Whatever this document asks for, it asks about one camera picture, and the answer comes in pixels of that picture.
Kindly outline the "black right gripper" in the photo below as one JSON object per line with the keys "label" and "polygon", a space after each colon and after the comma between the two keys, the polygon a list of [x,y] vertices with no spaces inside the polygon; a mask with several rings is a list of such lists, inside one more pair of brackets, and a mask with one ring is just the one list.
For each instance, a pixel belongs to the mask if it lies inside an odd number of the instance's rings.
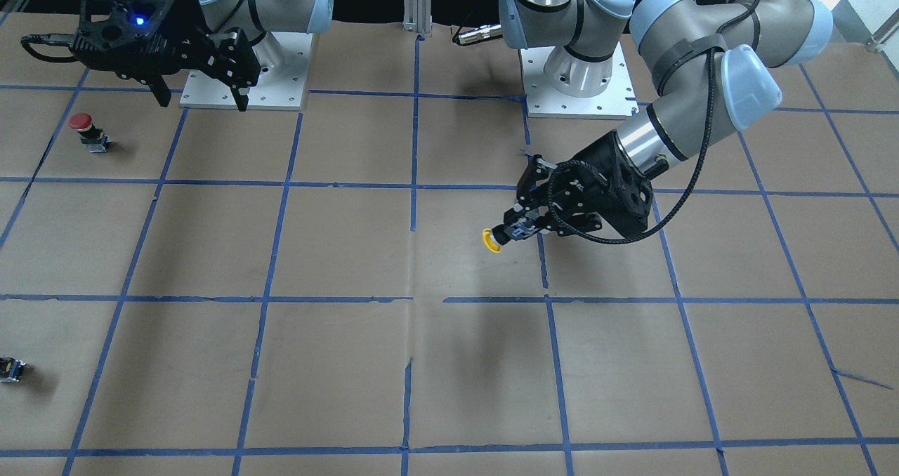
{"label": "black right gripper", "polygon": [[72,55],[91,70],[137,79],[162,107],[171,102],[164,75],[191,69],[225,84],[245,112],[261,73],[244,29],[211,34],[199,0],[81,0]]}

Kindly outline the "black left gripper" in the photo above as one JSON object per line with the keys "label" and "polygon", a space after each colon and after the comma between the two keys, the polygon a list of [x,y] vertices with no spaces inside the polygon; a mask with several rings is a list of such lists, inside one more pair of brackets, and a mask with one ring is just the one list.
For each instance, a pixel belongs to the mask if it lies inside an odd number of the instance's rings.
{"label": "black left gripper", "polygon": [[514,242],[550,232],[595,232],[603,220],[625,239],[642,239],[651,233],[653,178],[655,162],[638,168],[616,131],[559,164],[532,155],[517,184],[516,205],[505,211],[503,224],[511,227]]}

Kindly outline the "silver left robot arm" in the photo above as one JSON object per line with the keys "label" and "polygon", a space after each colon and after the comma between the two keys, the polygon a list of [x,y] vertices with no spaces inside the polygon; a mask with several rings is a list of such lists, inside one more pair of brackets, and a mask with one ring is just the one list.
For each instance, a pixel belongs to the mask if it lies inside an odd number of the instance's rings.
{"label": "silver left robot arm", "polygon": [[570,95],[610,76],[624,29],[650,70],[657,99],[571,159],[534,155],[503,221],[483,232],[492,251],[555,232],[614,244],[649,238],[693,192],[709,147],[773,111],[770,70],[818,56],[834,16],[819,0],[499,0],[505,44],[552,47],[545,74]]}

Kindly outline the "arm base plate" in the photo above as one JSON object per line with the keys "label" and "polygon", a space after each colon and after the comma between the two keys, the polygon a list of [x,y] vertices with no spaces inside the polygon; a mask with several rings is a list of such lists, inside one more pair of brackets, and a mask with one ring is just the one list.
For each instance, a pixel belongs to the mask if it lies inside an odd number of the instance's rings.
{"label": "arm base plate", "polygon": [[564,47],[519,51],[527,113],[536,118],[625,119],[638,112],[625,54],[587,62]]}
{"label": "arm base plate", "polygon": [[[268,32],[254,47],[261,73],[257,85],[247,95],[247,109],[301,111],[315,42],[317,35],[306,32]],[[237,109],[227,86],[199,71],[192,71],[186,80],[180,106],[208,110]]]}

